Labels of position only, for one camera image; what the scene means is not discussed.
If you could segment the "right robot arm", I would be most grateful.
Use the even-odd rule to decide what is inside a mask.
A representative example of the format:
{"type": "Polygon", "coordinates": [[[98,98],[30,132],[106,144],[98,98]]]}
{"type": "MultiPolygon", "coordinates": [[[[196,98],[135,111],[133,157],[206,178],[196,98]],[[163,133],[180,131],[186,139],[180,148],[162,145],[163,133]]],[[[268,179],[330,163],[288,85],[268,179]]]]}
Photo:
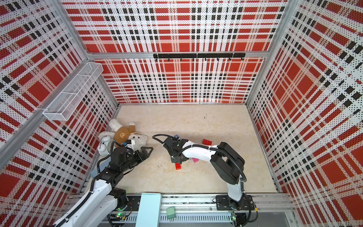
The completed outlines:
{"type": "Polygon", "coordinates": [[[244,182],[247,181],[244,174],[245,160],[226,142],[210,146],[166,134],[153,135],[152,139],[167,150],[172,163],[182,164],[189,159],[210,163],[227,183],[227,201],[232,210],[240,211],[244,203],[248,202],[249,198],[244,190],[244,182]]]}

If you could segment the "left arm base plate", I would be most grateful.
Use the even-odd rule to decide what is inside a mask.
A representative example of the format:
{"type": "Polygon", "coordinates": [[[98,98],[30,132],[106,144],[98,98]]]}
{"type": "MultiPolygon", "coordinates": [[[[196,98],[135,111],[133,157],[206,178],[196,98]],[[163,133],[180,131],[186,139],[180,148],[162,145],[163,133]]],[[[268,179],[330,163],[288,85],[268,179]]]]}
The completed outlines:
{"type": "Polygon", "coordinates": [[[114,208],[113,211],[138,211],[141,201],[141,195],[138,194],[127,194],[125,198],[116,198],[112,195],[107,195],[101,200],[97,208],[100,211],[109,211],[114,208]]]}

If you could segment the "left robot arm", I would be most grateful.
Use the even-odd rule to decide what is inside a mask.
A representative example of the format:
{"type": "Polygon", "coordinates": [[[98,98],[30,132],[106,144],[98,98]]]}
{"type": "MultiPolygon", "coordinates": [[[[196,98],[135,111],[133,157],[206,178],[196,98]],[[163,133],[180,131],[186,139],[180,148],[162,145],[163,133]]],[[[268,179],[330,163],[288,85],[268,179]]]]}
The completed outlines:
{"type": "Polygon", "coordinates": [[[124,189],[117,184],[125,174],[149,158],[153,147],[131,148],[115,141],[111,142],[110,154],[97,162],[98,175],[85,195],[60,219],[54,227],[96,227],[111,212],[130,205],[124,189]]]}

